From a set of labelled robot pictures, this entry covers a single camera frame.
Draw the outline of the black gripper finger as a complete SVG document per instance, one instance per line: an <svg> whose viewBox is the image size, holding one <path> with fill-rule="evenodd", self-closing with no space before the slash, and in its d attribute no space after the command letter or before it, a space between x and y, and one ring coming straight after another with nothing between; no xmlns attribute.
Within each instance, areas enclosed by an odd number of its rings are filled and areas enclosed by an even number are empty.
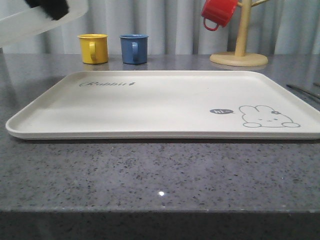
<svg viewBox="0 0 320 240"><path fill-rule="evenodd" d="M53 20L59 20L69 13L66 0L25 0L30 8L41 7Z"/></svg>

